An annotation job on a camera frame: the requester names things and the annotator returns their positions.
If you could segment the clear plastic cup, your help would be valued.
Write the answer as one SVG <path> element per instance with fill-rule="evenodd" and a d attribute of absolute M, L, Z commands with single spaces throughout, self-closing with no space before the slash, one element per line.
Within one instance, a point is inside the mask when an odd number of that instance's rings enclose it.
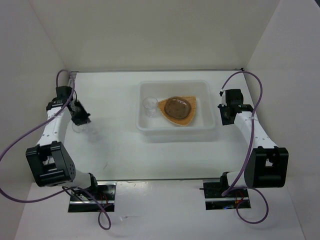
<path fill-rule="evenodd" d="M 77 134 L 93 135 L 97 133 L 95 126 L 91 122 L 82 125 L 76 125 L 75 123 L 72 123 L 71 128 Z"/>
<path fill-rule="evenodd" d="M 146 97 L 142 101 L 142 106 L 144 108 L 145 115 L 150 118 L 155 117 L 158 110 L 158 104 L 159 102 L 155 97 L 152 97 L 152 96 Z"/>

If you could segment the orange woven triangular plate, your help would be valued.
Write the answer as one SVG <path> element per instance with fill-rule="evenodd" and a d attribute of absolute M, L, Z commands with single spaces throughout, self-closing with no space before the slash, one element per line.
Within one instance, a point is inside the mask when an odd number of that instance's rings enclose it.
<path fill-rule="evenodd" d="M 169 98 L 166 98 L 164 100 L 161 100 L 159 103 L 158 103 L 158 109 L 160 111 L 160 113 L 163 115 L 163 117 L 168 120 L 169 122 L 171 122 L 172 124 L 174 125 L 177 125 L 177 126 L 181 126 L 181 127 L 186 127 L 188 125 L 191 124 L 191 122 L 193 121 L 195 115 L 196 115 L 196 109 L 197 109 L 197 101 L 196 101 L 196 97 L 195 96 L 174 96 L 174 97 L 182 97 L 182 98 L 185 98 L 190 104 L 191 104 L 191 111 L 188 115 L 187 118 L 185 119 L 174 119 L 170 116 L 168 116 L 166 113 L 165 113 L 165 110 L 164 110 L 164 107 L 165 107 L 165 104 L 167 102 L 167 99 Z"/>

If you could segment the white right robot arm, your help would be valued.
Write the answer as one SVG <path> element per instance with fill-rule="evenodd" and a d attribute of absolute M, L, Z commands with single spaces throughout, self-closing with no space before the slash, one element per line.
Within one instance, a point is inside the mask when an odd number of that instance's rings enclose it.
<path fill-rule="evenodd" d="M 286 182 L 289 152 L 267 135 L 256 115 L 256 109 L 244 103 L 240 89 L 220 91 L 220 110 L 224 126 L 235 125 L 248 144 L 244 163 L 239 171 L 224 172 L 219 191 L 223 197 L 237 189 L 282 188 Z"/>

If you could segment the clear glass dish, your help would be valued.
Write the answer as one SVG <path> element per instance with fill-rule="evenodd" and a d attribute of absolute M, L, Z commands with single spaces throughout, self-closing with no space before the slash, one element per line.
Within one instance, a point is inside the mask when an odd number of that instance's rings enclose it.
<path fill-rule="evenodd" d="M 167 99 L 164 105 L 164 112 L 177 120 L 182 120 L 188 117 L 191 112 L 191 104 L 185 98 L 173 96 Z"/>

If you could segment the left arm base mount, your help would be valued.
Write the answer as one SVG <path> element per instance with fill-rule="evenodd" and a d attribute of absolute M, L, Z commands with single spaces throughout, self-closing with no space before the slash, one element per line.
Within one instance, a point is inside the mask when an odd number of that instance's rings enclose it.
<path fill-rule="evenodd" d="M 106 212 L 115 211 L 116 186 L 115 181 L 98 181 L 98 192 L 92 193 L 98 203 Z M 70 190 L 69 194 L 69 213 L 95 213 L 101 209 L 95 201 L 83 191 Z"/>

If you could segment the clear plastic cup front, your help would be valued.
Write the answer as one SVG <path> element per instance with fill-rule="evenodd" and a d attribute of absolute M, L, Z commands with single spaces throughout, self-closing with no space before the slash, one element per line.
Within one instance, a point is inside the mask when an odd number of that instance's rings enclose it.
<path fill-rule="evenodd" d="M 97 133 L 95 126 L 91 122 L 82 125 L 76 125 L 75 123 L 72 123 L 71 128 L 77 134 L 93 135 Z"/>

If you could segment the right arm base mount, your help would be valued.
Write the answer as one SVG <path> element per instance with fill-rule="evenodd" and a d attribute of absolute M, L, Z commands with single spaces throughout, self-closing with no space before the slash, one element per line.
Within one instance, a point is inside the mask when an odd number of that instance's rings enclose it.
<path fill-rule="evenodd" d="M 239 209 L 250 209 L 251 203 L 246 189 L 233 190 L 226 196 L 222 196 L 223 187 L 219 178 L 203 180 L 203 187 L 199 188 L 204 193 L 205 209 L 209 210 L 233 210 L 237 205 Z"/>

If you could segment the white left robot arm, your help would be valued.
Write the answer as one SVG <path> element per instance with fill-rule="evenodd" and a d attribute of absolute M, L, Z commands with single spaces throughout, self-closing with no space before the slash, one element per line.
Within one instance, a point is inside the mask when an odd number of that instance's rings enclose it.
<path fill-rule="evenodd" d="M 59 86 L 56 97 L 46 106 L 47 117 L 37 144 L 29 147 L 25 156 L 36 184 L 39 187 L 69 187 L 81 189 L 88 200 L 100 193 L 97 180 L 92 173 L 81 172 L 64 146 L 69 123 L 84 127 L 91 122 L 90 114 L 78 99 L 73 98 L 70 86 Z"/>

